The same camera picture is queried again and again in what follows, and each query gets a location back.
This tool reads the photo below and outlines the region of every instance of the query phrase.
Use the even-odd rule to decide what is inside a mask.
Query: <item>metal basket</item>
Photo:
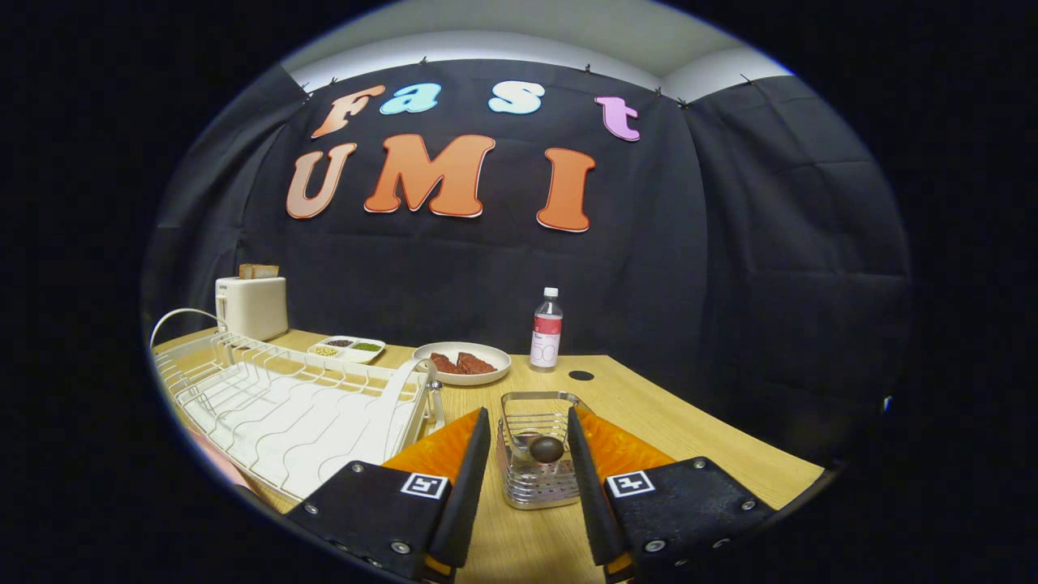
[[[516,400],[558,399],[591,412],[580,398],[567,392],[511,392],[501,396],[502,417],[497,422],[497,461],[504,484],[504,500],[517,509],[544,509],[571,505],[579,500],[573,457],[567,442],[566,414],[516,414],[508,405]],[[563,455],[553,463],[538,463],[529,445],[541,437],[563,443]]]

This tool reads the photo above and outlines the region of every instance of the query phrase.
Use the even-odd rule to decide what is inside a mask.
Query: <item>spice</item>
[[[335,357],[338,355],[338,350],[333,350],[331,347],[317,346],[311,349],[310,353],[322,357]]]

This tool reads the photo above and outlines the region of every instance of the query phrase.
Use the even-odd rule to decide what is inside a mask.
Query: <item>toast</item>
[[[241,279],[258,279],[262,277],[277,277],[278,266],[265,263],[242,263],[238,267],[238,277]]]

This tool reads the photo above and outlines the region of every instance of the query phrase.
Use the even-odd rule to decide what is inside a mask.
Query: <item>table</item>
[[[163,343],[166,351],[213,335],[215,329]],[[269,341],[305,352],[328,335],[289,331]],[[370,365],[394,369],[411,358],[413,347],[387,345]],[[573,370],[594,380],[571,379]],[[512,369],[487,386],[444,386],[446,421],[480,407],[490,414],[496,440],[501,416],[500,396],[520,391],[564,391],[579,396],[595,414],[623,427],[678,461],[707,456],[774,509],[792,501],[819,478],[823,469],[729,426],[698,410],[606,356],[561,356],[550,373],[529,369],[528,356],[512,356]],[[182,423],[190,425],[181,415]],[[458,572],[458,584],[567,582],[601,584],[601,567],[592,561],[580,504],[541,510],[510,507],[501,493],[501,475],[491,444],[487,470],[472,528],[468,561]],[[247,479],[261,499],[280,512],[294,503],[263,484]]]

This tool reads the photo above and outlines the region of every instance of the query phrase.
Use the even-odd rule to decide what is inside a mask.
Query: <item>white tray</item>
[[[378,345],[379,351],[377,352],[365,352],[361,350],[354,350],[352,345],[350,347],[336,347],[334,345],[329,345],[329,341],[350,341],[352,344],[357,343],[371,343],[373,345]],[[371,363],[372,360],[382,355],[385,351],[386,344],[383,341],[376,341],[375,339],[361,339],[360,337],[347,337],[344,335],[337,335],[335,337],[328,337],[327,339],[321,340],[319,343],[315,343],[312,346],[306,350],[306,353],[313,354],[315,347],[328,347],[330,350],[335,350],[338,352],[334,356],[330,356],[329,359],[335,359],[338,361],[345,361],[346,363]]]

